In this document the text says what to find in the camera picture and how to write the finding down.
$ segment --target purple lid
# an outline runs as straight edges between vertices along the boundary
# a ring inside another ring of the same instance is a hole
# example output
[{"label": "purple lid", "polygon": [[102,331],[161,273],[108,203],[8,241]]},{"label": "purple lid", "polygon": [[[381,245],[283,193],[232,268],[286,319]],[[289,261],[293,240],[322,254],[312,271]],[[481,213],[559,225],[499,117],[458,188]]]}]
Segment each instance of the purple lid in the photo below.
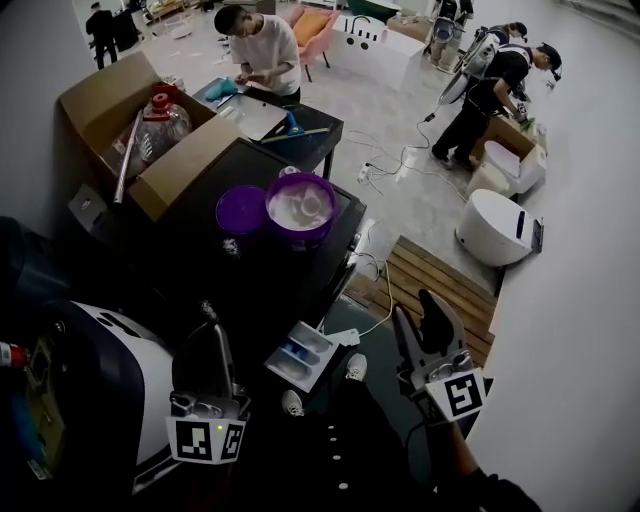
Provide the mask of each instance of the purple lid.
[{"label": "purple lid", "polygon": [[240,185],[225,192],[216,206],[220,227],[234,235],[246,235],[267,220],[265,191],[253,185]]}]

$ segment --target white lid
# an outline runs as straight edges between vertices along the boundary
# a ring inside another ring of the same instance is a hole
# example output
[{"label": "white lid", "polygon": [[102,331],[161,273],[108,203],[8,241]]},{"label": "white lid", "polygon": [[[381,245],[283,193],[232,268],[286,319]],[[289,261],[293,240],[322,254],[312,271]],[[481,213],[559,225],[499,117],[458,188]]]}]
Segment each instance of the white lid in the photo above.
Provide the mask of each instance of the white lid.
[{"label": "white lid", "polygon": [[509,239],[516,238],[518,216],[522,211],[519,205],[503,195],[485,189],[474,191],[469,202],[494,230]]},{"label": "white lid", "polygon": [[484,150],[487,152],[489,160],[498,169],[510,174],[514,178],[520,177],[520,159],[518,155],[514,155],[494,140],[485,142]]}]

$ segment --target plastic bottle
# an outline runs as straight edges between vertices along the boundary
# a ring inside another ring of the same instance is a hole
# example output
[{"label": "plastic bottle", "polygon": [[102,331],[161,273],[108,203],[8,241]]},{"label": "plastic bottle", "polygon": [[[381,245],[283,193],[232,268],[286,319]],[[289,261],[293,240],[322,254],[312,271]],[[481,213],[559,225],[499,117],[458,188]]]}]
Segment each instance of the plastic bottle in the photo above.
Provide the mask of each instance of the plastic bottle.
[{"label": "plastic bottle", "polygon": [[151,165],[191,133],[191,118],[165,92],[154,94],[145,107],[136,136],[140,156]]}]

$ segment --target metal rod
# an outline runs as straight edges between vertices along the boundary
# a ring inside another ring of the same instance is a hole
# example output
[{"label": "metal rod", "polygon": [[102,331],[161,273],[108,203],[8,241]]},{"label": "metal rod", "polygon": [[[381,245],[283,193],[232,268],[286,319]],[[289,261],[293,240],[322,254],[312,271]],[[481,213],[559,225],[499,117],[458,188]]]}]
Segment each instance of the metal rod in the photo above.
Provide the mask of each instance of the metal rod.
[{"label": "metal rod", "polygon": [[131,135],[129,135],[129,141],[127,142],[127,150],[124,152],[124,158],[122,159],[122,166],[120,167],[120,174],[118,175],[118,184],[116,185],[116,193],[113,196],[114,204],[122,204],[124,200],[124,180],[127,177],[127,168],[129,167],[129,160],[131,159],[131,151],[136,140],[136,132],[138,131],[138,125],[142,119],[143,109],[140,109],[136,120],[133,123],[131,129]]}]

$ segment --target shoe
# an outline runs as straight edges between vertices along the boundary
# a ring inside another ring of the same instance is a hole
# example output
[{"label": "shoe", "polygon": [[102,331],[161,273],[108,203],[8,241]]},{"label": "shoe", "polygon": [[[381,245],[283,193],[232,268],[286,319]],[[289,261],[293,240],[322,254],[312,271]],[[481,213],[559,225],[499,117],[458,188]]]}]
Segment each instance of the shoe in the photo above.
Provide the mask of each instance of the shoe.
[{"label": "shoe", "polygon": [[473,165],[473,163],[469,159],[462,160],[454,154],[451,157],[451,161],[453,162],[454,165],[457,165],[458,167],[464,169],[465,171],[473,172],[476,170],[475,165]]},{"label": "shoe", "polygon": [[445,169],[451,169],[453,167],[453,164],[451,163],[451,160],[449,160],[448,156],[438,156],[433,152],[433,149],[431,149],[431,156],[435,158],[436,162],[438,162]]},{"label": "shoe", "polygon": [[302,400],[300,400],[298,393],[296,393],[295,391],[285,391],[284,395],[282,395],[281,403],[284,412],[291,414],[291,416],[304,416]]},{"label": "shoe", "polygon": [[362,382],[367,374],[367,358],[363,354],[354,354],[347,363],[347,379],[359,380]]}]

